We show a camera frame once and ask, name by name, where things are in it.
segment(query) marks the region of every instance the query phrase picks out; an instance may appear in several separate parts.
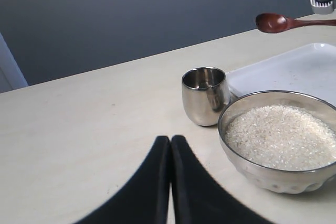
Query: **stainless steel cup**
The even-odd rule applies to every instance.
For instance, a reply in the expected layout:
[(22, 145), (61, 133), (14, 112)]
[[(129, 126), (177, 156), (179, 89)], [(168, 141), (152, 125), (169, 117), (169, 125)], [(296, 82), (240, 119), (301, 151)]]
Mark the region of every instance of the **stainless steel cup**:
[(230, 103), (230, 92), (223, 71), (201, 67), (182, 77), (183, 108), (188, 118), (201, 126), (218, 122), (223, 108)]

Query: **stainless steel bowl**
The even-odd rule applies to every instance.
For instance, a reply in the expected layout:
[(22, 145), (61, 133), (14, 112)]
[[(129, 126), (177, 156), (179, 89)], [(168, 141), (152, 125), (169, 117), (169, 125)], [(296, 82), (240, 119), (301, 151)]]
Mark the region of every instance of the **stainless steel bowl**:
[(336, 175), (336, 162), (328, 166), (306, 171), (285, 171), (253, 163), (231, 149), (225, 142), (228, 125), (241, 114), (255, 107), (290, 105), (306, 110), (336, 131), (336, 108), (331, 104), (298, 92), (262, 91), (245, 95), (229, 104), (218, 120), (221, 145), (236, 169), (255, 185), (277, 193), (299, 194), (314, 191)]

